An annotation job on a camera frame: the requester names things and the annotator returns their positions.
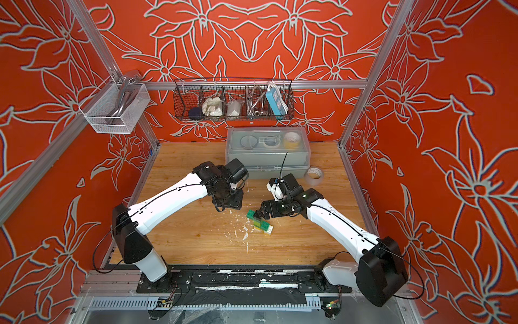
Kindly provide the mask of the dark green long lego brick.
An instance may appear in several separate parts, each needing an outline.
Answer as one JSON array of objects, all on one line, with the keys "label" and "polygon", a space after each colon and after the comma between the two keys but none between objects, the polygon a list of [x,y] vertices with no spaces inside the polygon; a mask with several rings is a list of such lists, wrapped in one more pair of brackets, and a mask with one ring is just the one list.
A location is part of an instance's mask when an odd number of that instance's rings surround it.
[{"label": "dark green long lego brick", "polygon": [[254,221],[254,227],[269,234],[273,229],[272,225],[265,221]]}]

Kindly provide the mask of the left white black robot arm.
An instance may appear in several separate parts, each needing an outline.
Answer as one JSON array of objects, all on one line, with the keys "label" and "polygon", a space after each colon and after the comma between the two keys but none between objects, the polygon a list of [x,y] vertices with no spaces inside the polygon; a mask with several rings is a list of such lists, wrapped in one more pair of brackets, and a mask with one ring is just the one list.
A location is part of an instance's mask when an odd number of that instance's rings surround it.
[{"label": "left white black robot arm", "polygon": [[224,166],[201,163],[159,194],[129,207],[114,207],[112,225],[105,237],[115,241],[125,264],[136,266],[145,279],[157,283],[170,276],[171,268],[147,235],[174,213],[205,197],[212,198],[218,212],[241,209],[248,178],[248,170],[238,159]]}]

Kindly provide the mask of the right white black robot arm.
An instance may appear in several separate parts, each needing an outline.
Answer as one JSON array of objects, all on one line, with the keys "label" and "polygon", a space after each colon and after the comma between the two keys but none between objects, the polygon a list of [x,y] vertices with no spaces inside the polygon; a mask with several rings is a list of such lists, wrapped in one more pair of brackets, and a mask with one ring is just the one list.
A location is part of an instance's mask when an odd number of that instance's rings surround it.
[{"label": "right white black robot arm", "polygon": [[382,307],[406,285],[409,275],[399,245],[390,237],[379,238],[338,212],[313,188],[303,189],[293,174],[268,181],[273,199],[254,212],[258,220],[302,215],[320,226],[342,245],[356,264],[335,258],[321,265],[324,283],[358,289],[371,304]]}]

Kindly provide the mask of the clear tape roll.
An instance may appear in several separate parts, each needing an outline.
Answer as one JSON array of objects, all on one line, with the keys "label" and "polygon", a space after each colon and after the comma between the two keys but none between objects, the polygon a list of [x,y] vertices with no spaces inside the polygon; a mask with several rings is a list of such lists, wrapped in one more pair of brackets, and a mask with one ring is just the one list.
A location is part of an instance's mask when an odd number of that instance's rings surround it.
[{"label": "clear tape roll", "polygon": [[318,167],[309,167],[306,170],[306,173],[304,175],[305,181],[310,186],[318,186],[319,184],[322,183],[322,181],[324,180],[324,177],[325,177],[324,171],[322,171]]}]

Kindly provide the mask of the grey plastic storage box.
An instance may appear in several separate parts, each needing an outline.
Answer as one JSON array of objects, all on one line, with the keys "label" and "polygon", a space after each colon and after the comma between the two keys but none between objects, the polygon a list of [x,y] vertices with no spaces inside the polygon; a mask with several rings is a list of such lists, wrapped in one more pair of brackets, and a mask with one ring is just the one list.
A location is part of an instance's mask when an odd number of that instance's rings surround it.
[{"label": "grey plastic storage box", "polygon": [[310,167],[311,148],[301,127],[232,128],[227,133],[225,162],[238,159],[251,179],[293,174],[304,177]]}]

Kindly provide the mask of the white crumpled bag in basket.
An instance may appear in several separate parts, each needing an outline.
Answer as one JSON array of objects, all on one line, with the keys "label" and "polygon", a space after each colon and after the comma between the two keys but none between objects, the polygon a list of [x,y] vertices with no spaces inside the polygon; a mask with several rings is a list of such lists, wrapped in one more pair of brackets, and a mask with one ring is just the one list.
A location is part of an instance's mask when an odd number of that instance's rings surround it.
[{"label": "white crumpled bag in basket", "polygon": [[207,117],[221,117],[223,104],[219,97],[209,97],[202,104],[202,113]]}]

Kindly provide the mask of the blue white box in basket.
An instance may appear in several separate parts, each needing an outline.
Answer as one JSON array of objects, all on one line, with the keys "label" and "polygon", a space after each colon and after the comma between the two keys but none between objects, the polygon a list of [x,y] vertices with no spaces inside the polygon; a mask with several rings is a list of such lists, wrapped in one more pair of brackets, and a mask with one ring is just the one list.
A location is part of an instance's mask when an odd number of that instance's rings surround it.
[{"label": "blue white box in basket", "polygon": [[282,99],[280,90],[276,86],[268,87],[266,91],[266,98],[275,116],[281,117],[286,115],[286,104]]}]

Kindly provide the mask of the clear plastic wall bin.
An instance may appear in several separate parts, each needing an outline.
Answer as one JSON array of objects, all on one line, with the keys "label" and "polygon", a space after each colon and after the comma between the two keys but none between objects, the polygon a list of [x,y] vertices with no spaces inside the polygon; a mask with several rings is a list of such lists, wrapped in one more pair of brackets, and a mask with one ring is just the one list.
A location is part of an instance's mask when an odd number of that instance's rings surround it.
[{"label": "clear plastic wall bin", "polygon": [[99,134],[131,134],[151,98],[137,70],[105,85],[80,112]]}]

